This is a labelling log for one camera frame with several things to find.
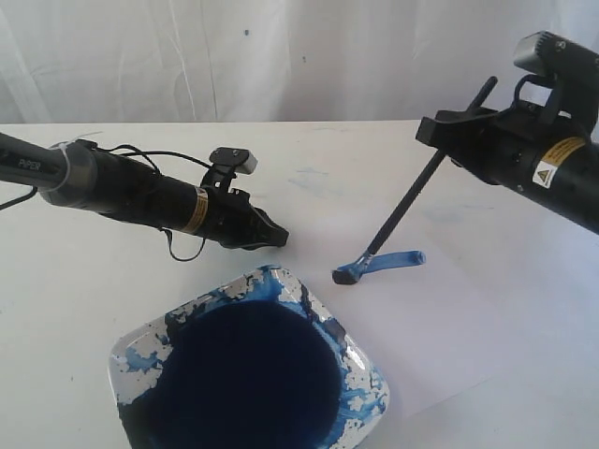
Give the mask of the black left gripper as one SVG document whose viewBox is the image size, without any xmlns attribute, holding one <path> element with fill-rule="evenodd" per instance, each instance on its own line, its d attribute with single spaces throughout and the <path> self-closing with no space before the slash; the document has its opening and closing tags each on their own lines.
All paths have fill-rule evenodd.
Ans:
<svg viewBox="0 0 599 449">
<path fill-rule="evenodd" d="M 254 207 L 249 195 L 221 194 L 207 187 L 208 209 L 198 229 L 202 238 L 216 241 L 226 249 L 252 251 L 262 247 L 283 248 L 289 232 L 274 223 L 268 214 Z"/>
</svg>

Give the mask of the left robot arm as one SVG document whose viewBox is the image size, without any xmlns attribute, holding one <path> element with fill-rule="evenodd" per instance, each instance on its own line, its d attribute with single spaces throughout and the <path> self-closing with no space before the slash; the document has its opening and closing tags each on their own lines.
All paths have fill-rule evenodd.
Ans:
<svg viewBox="0 0 599 449">
<path fill-rule="evenodd" d="M 238 175 L 254 172 L 257 160 L 250 151 L 216 148 L 198 185 L 165 175 L 151 158 L 129 144 L 101 149 L 76 138 L 45 149 L 2 135 L 2 181 L 31 188 L 2 207 L 41 195 L 54 206 L 148 226 L 168 239 L 181 232 L 245 251 L 286 245 L 288 231 L 254 207 L 247 192 L 230 186 Z"/>
</svg>

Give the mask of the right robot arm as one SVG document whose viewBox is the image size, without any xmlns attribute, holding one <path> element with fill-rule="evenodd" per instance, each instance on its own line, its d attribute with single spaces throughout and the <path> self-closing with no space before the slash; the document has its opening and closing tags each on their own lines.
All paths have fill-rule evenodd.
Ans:
<svg viewBox="0 0 599 449">
<path fill-rule="evenodd" d="M 421 120 L 416 140 L 481 181 L 598 232 L 598 145 L 574 120 L 545 124 L 526 108 L 440 110 Z"/>
</svg>

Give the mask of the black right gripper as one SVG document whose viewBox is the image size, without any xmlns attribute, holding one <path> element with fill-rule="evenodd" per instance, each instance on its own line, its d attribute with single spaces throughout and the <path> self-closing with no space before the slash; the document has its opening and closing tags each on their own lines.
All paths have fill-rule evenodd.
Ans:
<svg viewBox="0 0 599 449">
<path fill-rule="evenodd" d="M 421 120 L 416 140 L 460 159 L 491 184 L 554 187 L 588 176 L 588 133 L 569 116 L 560 113 L 543 123 L 539 110 L 498 114 L 487 108 L 438 110 L 434 119 Z"/>
</svg>

